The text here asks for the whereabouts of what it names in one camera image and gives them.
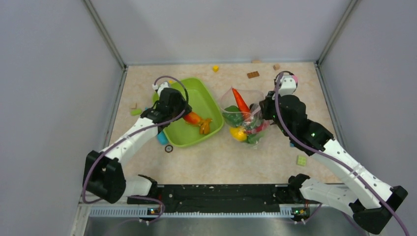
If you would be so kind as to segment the green toy lettuce leaf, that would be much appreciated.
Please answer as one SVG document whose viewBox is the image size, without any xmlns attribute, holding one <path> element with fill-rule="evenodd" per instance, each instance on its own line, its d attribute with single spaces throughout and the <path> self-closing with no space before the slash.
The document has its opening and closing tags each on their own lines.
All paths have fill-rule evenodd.
<svg viewBox="0 0 417 236">
<path fill-rule="evenodd" d="M 256 145 L 260 139 L 264 136 L 264 132 L 259 132 L 255 134 L 248 134 L 246 142 L 251 145 Z"/>
</svg>

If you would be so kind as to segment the yellow toy lemon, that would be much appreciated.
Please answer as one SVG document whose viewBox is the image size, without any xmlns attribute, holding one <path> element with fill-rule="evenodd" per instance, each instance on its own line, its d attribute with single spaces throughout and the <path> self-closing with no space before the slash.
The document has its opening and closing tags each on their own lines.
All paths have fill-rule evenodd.
<svg viewBox="0 0 417 236">
<path fill-rule="evenodd" d="M 230 127 L 229 132 L 230 132 L 231 136 L 239 142 L 245 142 L 247 140 L 248 135 L 247 135 L 245 129 L 241 126 Z"/>
</svg>

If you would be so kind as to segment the clear zip top bag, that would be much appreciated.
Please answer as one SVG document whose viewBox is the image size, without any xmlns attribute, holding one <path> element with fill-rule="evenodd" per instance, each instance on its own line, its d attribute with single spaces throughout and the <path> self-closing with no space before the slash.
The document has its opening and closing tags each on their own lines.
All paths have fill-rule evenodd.
<svg viewBox="0 0 417 236">
<path fill-rule="evenodd" d="M 270 125 L 263 118 L 260 102 L 264 94 L 259 90 L 231 87 L 220 98 L 220 111 L 229 126 L 232 138 L 256 148 Z"/>
</svg>

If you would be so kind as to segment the green toy pepper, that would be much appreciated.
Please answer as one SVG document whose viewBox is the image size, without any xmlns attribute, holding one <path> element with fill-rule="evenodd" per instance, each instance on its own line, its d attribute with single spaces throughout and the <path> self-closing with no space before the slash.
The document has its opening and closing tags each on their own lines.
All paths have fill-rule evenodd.
<svg viewBox="0 0 417 236">
<path fill-rule="evenodd" d="M 231 105 L 222 110 L 225 122 L 231 127 L 246 126 L 246 113 L 241 112 L 236 105 Z"/>
</svg>

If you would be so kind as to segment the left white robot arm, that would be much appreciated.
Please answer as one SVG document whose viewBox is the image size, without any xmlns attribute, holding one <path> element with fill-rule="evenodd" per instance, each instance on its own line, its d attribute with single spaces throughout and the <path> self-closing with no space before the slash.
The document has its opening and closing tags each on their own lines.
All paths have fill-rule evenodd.
<svg viewBox="0 0 417 236">
<path fill-rule="evenodd" d="M 192 111 L 189 95 L 166 87 L 158 89 L 159 99 L 144 110 L 133 126 L 113 144 L 101 151 L 92 150 L 85 162 L 82 197 L 86 192 L 111 204 L 122 197 L 139 196 L 145 203 L 157 199 L 156 182 L 144 175 L 126 179 L 123 168 L 129 160 L 170 123 Z"/>
</svg>

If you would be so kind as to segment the orange toy carrot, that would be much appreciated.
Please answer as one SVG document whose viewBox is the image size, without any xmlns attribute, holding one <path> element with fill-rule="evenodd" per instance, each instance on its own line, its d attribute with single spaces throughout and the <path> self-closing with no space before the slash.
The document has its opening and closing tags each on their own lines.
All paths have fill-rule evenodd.
<svg viewBox="0 0 417 236">
<path fill-rule="evenodd" d="M 236 104 L 238 106 L 238 109 L 243 113 L 250 113 L 249 107 L 247 106 L 246 102 L 244 101 L 243 97 L 238 92 L 238 90 L 235 88 L 232 88 L 232 92 L 233 92 Z"/>
</svg>

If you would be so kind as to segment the red toy chili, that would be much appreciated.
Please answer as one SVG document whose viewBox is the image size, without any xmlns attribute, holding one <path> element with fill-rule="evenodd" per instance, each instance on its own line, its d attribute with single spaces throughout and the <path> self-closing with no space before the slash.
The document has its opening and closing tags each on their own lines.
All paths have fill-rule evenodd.
<svg viewBox="0 0 417 236">
<path fill-rule="evenodd" d="M 251 123 L 251 125 L 246 129 L 246 134 L 250 135 L 250 134 L 257 134 L 260 133 L 262 131 L 264 131 L 265 129 L 267 129 L 269 127 L 269 121 L 264 120 L 264 121 L 257 121 L 254 123 Z"/>
</svg>

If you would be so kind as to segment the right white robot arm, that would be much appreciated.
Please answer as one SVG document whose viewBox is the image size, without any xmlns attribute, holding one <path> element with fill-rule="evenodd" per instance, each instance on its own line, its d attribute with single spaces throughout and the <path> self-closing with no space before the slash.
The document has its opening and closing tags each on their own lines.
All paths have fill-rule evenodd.
<svg viewBox="0 0 417 236">
<path fill-rule="evenodd" d="M 296 148 L 325 165 L 346 186 L 332 187 L 304 174 L 291 176 L 288 195 L 293 202 L 311 200 L 328 205 L 374 235 L 380 234 L 394 218 L 404 234 L 409 235 L 396 214 L 408 195 L 402 186 L 391 186 L 371 174 L 330 131 L 307 117 L 306 106 L 297 96 L 270 91 L 259 104 L 264 119 L 276 124 Z"/>
</svg>

